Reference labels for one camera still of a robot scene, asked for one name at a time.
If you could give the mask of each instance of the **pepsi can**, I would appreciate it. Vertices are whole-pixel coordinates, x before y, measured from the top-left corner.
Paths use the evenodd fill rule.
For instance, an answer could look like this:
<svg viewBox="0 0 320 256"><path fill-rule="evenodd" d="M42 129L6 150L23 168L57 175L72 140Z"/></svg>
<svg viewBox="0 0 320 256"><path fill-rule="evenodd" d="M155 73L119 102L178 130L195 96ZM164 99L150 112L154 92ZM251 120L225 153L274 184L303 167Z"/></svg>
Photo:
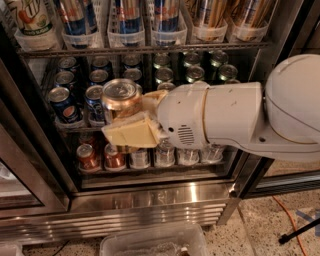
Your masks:
<svg viewBox="0 0 320 256"><path fill-rule="evenodd" d="M87 89L85 99L88 110L95 121L104 121L103 107L101 105L102 86L94 85Z"/></svg>
<svg viewBox="0 0 320 256"><path fill-rule="evenodd" d="M62 123L75 123L82 119L81 111L67 88L53 88L48 97L50 105Z"/></svg>
<svg viewBox="0 0 320 256"><path fill-rule="evenodd" d="M180 0L155 0L153 30L175 32L178 30ZM157 41L158 45L174 45L175 41Z"/></svg>
<svg viewBox="0 0 320 256"><path fill-rule="evenodd" d="M138 33L142 30L141 1L115 0L120 34ZM137 46L135 42L125 42L125 46Z"/></svg>

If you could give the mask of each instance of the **clear plastic bin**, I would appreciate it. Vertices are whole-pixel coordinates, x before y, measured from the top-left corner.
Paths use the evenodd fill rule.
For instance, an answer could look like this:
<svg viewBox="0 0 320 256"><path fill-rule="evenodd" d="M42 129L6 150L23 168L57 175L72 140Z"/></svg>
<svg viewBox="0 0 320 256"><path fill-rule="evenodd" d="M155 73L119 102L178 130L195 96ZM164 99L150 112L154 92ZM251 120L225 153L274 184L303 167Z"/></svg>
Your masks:
<svg viewBox="0 0 320 256"><path fill-rule="evenodd" d="M192 256L209 256L201 227L191 223L163 224L139 232L106 237L100 245L100 256L175 256L183 246Z"/></svg>
<svg viewBox="0 0 320 256"><path fill-rule="evenodd" d="M231 18L227 18L228 30L226 38L229 43L239 42L261 42L267 34L269 24L264 22L261 28L238 27L233 23Z"/></svg>
<svg viewBox="0 0 320 256"><path fill-rule="evenodd" d="M184 17L180 10L179 12L179 21L178 21L178 31L176 32L158 32L154 31L153 21L154 21L154 1L147 1L147 12L148 12L148 22L149 24L149 33L151 35L151 45L185 45L187 41L187 25L185 23Z"/></svg>
<svg viewBox="0 0 320 256"><path fill-rule="evenodd" d="M184 15L185 22L188 26L188 42L190 42L191 44L212 44L223 42L228 28L228 23L225 20L223 22L223 26L220 28L196 27L193 25L191 15L184 1L181 1L180 8L181 12Z"/></svg>
<svg viewBox="0 0 320 256"><path fill-rule="evenodd" d="M117 17L116 6L114 1L110 5L110 15L108 24L108 38L110 48L132 46L145 46L145 29L143 19L141 19L142 30L132 34L120 34L119 20Z"/></svg>

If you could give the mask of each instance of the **metal shelf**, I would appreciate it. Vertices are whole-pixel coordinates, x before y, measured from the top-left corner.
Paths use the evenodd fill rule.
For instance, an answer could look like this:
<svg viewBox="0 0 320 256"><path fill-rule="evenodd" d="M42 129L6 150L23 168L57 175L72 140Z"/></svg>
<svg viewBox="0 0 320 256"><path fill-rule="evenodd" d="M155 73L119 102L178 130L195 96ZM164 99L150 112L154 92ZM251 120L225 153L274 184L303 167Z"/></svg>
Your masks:
<svg viewBox="0 0 320 256"><path fill-rule="evenodd" d="M123 47L123 48L101 48L86 50L60 50L60 51L39 51L39 52L23 52L18 54L24 58L57 58L67 56L95 56L95 55L125 55L135 52L137 54L165 53L165 52L184 52L184 51L210 51L213 49L220 50L244 50L244 49L262 49L271 45L271 42L259 43L219 43L219 44L192 44L178 46L143 46L143 47Z"/></svg>

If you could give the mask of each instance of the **black cable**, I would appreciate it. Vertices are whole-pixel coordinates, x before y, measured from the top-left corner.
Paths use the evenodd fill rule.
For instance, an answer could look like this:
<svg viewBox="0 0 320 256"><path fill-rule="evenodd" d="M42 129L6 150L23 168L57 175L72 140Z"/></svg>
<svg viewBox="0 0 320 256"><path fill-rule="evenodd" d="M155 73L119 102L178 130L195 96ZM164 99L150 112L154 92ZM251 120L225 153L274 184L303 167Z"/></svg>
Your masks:
<svg viewBox="0 0 320 256"><path fill-rule="evenodd" d="M66 247L66 245L70 242L70 240L68 240L67 242L64 243L64 245L61 246L61 248L56 251L52 256L56 256L59 252L61 252L63 250L64 247Z"/></svg>

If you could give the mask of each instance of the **bottle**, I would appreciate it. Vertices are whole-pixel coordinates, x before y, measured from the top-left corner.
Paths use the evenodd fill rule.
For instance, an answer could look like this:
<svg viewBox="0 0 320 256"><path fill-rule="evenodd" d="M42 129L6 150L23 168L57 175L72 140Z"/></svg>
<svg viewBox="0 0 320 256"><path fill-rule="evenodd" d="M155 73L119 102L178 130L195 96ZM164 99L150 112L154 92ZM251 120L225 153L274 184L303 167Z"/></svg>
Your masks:
<svg viewBox="0 0 320 256"><path fill-rule="evenodd" d="M190 256L190 254L188 253L188 248L187 247L182 247L178 256Z"/></svg>

